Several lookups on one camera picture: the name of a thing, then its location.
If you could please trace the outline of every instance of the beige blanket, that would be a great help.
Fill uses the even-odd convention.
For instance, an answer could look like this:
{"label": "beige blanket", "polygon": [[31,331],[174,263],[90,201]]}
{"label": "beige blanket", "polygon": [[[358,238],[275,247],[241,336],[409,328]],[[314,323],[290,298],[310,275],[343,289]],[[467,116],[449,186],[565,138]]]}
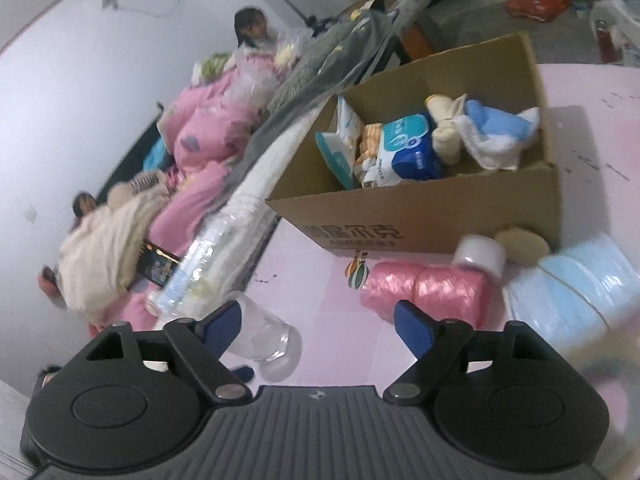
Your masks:
{"label": "beige blanket", "polygon": [[168,201],[165,186],[133,196],[118,209],[100,206],[60,247],[58,286],[69,309],[100,325],[105,307],[127,291],[140,245]]}

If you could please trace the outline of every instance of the screw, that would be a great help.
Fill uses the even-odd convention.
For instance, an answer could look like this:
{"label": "screw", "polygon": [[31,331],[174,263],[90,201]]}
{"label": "screw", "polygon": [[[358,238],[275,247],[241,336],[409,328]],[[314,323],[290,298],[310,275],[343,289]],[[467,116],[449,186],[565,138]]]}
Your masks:
{"label": "screw", "polygon": [[223,384],[216,388],[216,397],[223,400],[238,400],[244,397],[246,388],[242,384]]}
{"label": "screw", "polygon": [[411,383],[392,384],[389,393],[395,399],[413,399],[420,395],[420,388]]}

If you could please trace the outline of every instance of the ribbed gray surface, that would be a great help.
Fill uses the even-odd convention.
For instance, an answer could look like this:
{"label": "ribbed gray surface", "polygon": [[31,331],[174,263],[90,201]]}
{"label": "ribbed gray surface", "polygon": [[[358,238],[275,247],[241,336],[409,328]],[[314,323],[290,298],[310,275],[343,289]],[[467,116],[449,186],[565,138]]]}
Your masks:
{"label": "ribbed gray surface", "polygon": [[[49,468],[36,478],[89,477]],[[587,466],[523,475],[478,463],[442,440],[420,410],[391,406],[372,386],[267,387],[248,406],[215,412],[198,439],[167,462],[138,473],[90,478],[602,480]]]}

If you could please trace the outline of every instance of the pink table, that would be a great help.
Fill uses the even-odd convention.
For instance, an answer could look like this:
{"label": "pink table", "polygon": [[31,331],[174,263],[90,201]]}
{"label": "pink table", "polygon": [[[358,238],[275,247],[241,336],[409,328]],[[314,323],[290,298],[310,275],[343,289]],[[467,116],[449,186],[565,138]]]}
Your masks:
{"label": "pink table", "polygon": [[[591,65],[541,65],[540,70],[557,126],[564,243],[604,231],[640,268],[640,70]],[[369,253],[367,261],[391,256]],[[321,249],[286,221],[276,230],[247,294],[302,334],[302,359],[282,384],[375,384],[382,392],[415,361],[394,328],[364,309],[359,292],[348,287],[344,269],[352,257]],[[498,298],[488,328],[499,328],[505,319]],[[227,365],[240,361],[223,357]]]}

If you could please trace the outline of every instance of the pink blanket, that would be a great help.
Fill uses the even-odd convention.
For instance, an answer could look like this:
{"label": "pink blanket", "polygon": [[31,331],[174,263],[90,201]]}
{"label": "pink blanket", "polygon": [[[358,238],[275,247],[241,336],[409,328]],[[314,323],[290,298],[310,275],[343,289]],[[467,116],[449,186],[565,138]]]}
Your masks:
{"label": "pink blanket", "polygon": [[[249,62],[273,69],[269,59]],[[177,256],[193,241],[207,207],[220,192],[231,164],[242,157],[251,128],[260,120],[260,110],[223,97],[238,75],[234,68],[211,85],[184,89],[158,123],[167,150],[174,155],[186,182],[154,219],[148,239]],[[146,311],[145,301],[155,288],[141,278],[107,307],[103,325],[127,320],[133,330],[151,330],[156,318]]]}

